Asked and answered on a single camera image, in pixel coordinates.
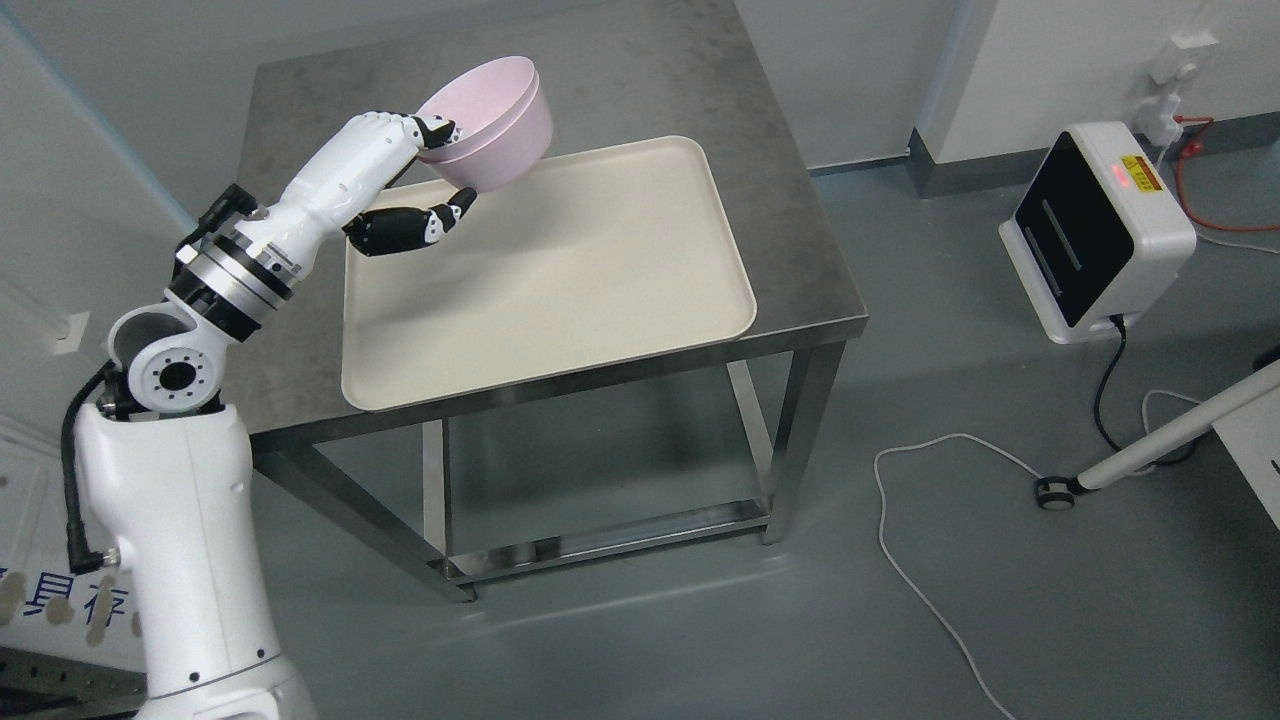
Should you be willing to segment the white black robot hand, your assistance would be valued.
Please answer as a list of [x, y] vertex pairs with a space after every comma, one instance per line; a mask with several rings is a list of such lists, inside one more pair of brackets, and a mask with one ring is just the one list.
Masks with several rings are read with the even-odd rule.
[[415, 158], [461, 137], [453, 120], [366, 111], [348, 119], [285, 184], [257, 220], [239, 222], [250, 254], [279, 252], [305, 278], [325, 240], [370, 208]]

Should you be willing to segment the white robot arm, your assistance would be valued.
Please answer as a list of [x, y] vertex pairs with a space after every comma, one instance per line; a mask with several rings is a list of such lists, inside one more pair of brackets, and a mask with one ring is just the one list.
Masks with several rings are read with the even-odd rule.
[[257, 201], [229, 186], [175, 249], [161, 302], [122, 315], [61, 423], [74, 574], [131, 575], [142, 719], [315, 719], [268, 602], [251, 512], [250, 434], [219, 392], [227, 348], [260, 327], [270, 281], [219, 234]]

